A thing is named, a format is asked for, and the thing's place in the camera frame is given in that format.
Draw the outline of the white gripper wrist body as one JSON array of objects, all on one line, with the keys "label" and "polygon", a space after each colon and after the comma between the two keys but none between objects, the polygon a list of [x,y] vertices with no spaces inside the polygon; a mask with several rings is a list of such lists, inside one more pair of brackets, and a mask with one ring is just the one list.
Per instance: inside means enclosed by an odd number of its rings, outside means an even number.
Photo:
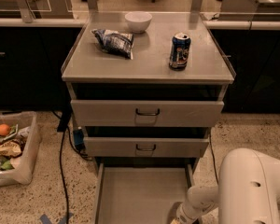
[{"label": "white gripper wrist body", "polygon": [[181,203],[176,210],[180,224],[193,224],[199,217],[199,209],[190,203]]}]

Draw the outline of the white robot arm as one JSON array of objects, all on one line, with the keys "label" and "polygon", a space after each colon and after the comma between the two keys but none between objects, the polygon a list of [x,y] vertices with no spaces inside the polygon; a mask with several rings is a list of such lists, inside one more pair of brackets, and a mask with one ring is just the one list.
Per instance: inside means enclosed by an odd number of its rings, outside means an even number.
[{"label": "white robot arm", "polygon": [[218,184],[189,188],[170,224],[193,224],[218,210],[218,224],[280,224],[280,160],[249,148],[223,159]]}]

